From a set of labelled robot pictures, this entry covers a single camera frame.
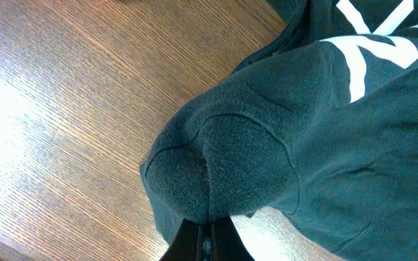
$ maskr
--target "brown wooden surface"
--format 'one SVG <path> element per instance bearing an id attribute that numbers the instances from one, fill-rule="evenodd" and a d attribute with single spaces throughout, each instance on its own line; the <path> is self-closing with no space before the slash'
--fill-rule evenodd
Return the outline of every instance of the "brown wooden surface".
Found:
<path id="1" fill-rule="evenodd" d="M 157 260 L 139 163 L 283 27 L 256 0 L 0 0 L 0 258 Z M 234 222 L 257 260 L 336 258 L 273 210 Z"/>

